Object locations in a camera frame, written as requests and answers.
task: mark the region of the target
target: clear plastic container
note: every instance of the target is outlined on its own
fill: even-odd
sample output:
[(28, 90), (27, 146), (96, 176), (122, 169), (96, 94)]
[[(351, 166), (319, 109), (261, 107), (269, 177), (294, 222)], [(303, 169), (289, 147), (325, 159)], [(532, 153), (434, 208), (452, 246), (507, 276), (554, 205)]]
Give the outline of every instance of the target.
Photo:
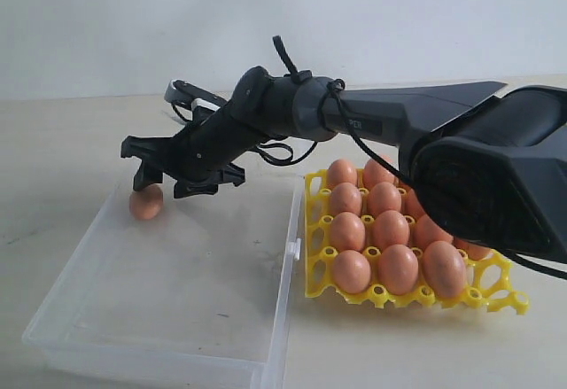
[[(309, 144), (296, 142), (301, 154)], [(137, 222), (132, 160), (23, 341), (51, 367), (160, 387), (281, 387), (302, 167), (246, 154), (246, 183)]]

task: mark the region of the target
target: white wall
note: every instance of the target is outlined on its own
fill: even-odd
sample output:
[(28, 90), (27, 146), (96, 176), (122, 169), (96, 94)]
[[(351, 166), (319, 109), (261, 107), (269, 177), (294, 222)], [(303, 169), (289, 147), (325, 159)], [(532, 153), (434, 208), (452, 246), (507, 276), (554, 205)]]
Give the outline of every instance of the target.
[(567, 0), (0, 0), (0, 98), (234, 87), (277, 61), (350, 84), (567, 73)]

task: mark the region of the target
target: table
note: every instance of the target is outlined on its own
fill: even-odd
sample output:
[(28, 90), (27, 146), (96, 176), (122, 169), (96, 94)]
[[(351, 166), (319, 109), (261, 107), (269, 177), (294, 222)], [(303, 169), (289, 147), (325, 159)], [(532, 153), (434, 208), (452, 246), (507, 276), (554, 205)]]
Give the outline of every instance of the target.
[[(567, 75), (505, 82), (510, 89), (567, 87)], [(20, 337), (113, 188), (121, 140), (128, 134), (170, 136), (178, 126), (166, 110), (161, 96), (0, 103), (0, 387), (149, 387), (49, 370)], [(308, 166), (327, 167), (338, 155), (357, 164), (366, 160), (351, 139), (337, 136), (320, 144)], [(547, 387), (567, 377), (561, 343), (567, 286), (561, 281), (515, 267), (515, 285), (532, 296), (525, 317), (401, 314), (349, 307), (331, 292), (306, 300), (301, 271), (297, 266), (292, 281), (286, 389)], [(486, 338), (492, 346), (483, 345)]]

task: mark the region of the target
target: robotic arm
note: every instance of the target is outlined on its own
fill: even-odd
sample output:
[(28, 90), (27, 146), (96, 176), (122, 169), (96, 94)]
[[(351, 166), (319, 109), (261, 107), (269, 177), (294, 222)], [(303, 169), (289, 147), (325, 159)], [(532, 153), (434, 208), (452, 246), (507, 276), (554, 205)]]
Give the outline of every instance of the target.
[[(567, 263), (567, 89), (528, 86), (504, 97), (495, 96), (500, 82), (346, 90), (341, 80), (298, 71), (279, 36), (274, 44), (289, 73), (251, 68), (229, 100), (170, 83), (166, 101), (192, 110), (192, 120), (172, 137), (123, 141), (121, 157), (141, 160), (135, 191), (167, 174), (177, 181), (175, 198), (215, 194), (219, 184), (243, 183), (245, 170), (232, 161), (270, 140), (312, 140), (311, 152), (345, 133), (414, 188), (445, 231), (567, 279), (518, 256)], [(219, 108), (193, 106), (198, 98)], [(399, 168), (362, 139), (397, 147)], [(305, 157), (267, 161), (288, 166)]]

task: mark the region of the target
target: egg tray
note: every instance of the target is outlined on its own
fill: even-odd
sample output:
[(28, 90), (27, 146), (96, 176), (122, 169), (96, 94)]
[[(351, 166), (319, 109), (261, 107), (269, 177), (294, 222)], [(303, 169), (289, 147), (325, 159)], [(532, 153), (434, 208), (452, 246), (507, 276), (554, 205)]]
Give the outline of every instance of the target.
[[(362, 169), (357, 169), (359, 173), (359, 181), (362, 181)], [(391, 302), (395, 307), (406, 307), (412, 302), (417, 302), (424, 307), (432, 307), (435, 304), (440, 304), (443, 308), (455, 307), (459, 304), (464, 304), (472, 308), (485, 307), (487, 312), (500, 311), (505, 307), (512, 307), (516, 310), (517, 314), (524, 315), (529, 309), (529, 299), (523, 292), (515, 291), (510, 282), (510, 269), (512, 262), (502, 256), (495, 250), (492, 254), (481, 261), (474, 261), (467, 256), (467, 253), (458, 249), (461, 256), (464, 258), (468, 272), (472, 271), (472, 278), (469, 278), (465, 290), (462, 294), (452, 299), (441, 299), (436, 296), (432, 288), (426, 283), (423, 278), (421, 257), (422, 251), (417, 247), (412, 247), (419, 262), (419, 283), (417, 287), (410, 293), (397, 296), (389, 293), (386, 288), (380, 284), (377, 273), (376, 264), (380, 257), (380, 251), (367, 243), (367, 247), (362, 251), (362, 254), (367, 258), (372, 267), (372, 279), (369, 288), (362, 293), (350, 294), (343, 292), (334, 283), (331, 276), (331, 265), (338, 251), (329, 243), (329, 226), (333, 217), (328, 214), (329, 211), (329, 195), (330, 189), (324, 188), (326, 183), (326, 170), (320, 170), (317, 173), (307, 174), (306, 192), (305, 192), (305, 275), (306, 286), (305, 295), (307, 298), (317, 298), (329, 287), (333, 287), (337, 293), (345, 298), (349, 304), (360, 305), (362, 302), (369, 300), (375, 307), (384, 308), (385, 304)], [(312, 183), (320, 179), (319, 187), (316, 193), (312, 192)], [(398, 189), (402, 194), (405, 203), (405, 196), (407, 191), (400, 187)], [(369, 191), (360, 187), (362, 193), (363, 209), (362, 221), (369, 234), (369, 227), (374, 222), (374, 218), (366, 213), (366, 198)], [(413, 239), (413, 228), (416, 220), (409, 215), (406, 215), (409, 222), (410, 232)], [(500, 269), (499, 279), (491, 284), (489, 287), (483, 287), (481, 280), (483, 274), (492, 266)]]

